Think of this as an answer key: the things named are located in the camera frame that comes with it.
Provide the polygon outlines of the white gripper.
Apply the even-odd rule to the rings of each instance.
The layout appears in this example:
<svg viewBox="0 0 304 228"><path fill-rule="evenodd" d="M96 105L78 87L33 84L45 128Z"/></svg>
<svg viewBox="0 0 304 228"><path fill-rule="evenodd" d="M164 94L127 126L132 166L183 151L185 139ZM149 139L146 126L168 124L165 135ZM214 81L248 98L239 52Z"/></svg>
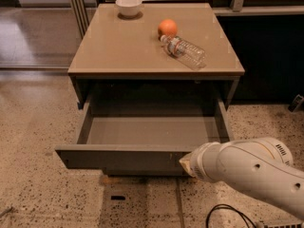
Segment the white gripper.
<svg viewBox="0 0 304 228"><path fill-rule="evenodd" d="M210 183L219 181L217 168L218 154L221 149L219 142L203 144L192 154L186 154L180 159L180 165L191 177Z"/></svg>

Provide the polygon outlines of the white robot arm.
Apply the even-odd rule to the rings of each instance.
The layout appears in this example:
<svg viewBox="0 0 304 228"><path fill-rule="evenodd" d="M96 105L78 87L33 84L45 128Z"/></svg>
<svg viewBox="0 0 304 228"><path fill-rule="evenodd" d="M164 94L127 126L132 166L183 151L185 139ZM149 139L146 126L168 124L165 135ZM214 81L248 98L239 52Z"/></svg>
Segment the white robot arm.
<svg viewBox="0 0 304 228"><path fill-rule="evenodd" d="M240 193L304 219L304 172L288 147L274 138L208 142L180 159L201 181L223 181Z"/></svg>

